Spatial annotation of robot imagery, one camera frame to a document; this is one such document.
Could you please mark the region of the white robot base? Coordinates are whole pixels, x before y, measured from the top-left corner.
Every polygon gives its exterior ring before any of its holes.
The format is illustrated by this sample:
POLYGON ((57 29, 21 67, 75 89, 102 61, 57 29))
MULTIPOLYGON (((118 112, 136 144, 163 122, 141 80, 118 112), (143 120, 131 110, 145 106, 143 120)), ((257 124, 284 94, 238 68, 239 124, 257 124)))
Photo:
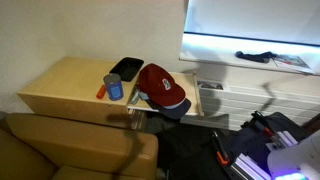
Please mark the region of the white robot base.
POLYGON ((297 145, 270 152, 267 165, 273 179, 300 173, 307 180, 320 180, 320 130, 297 145))

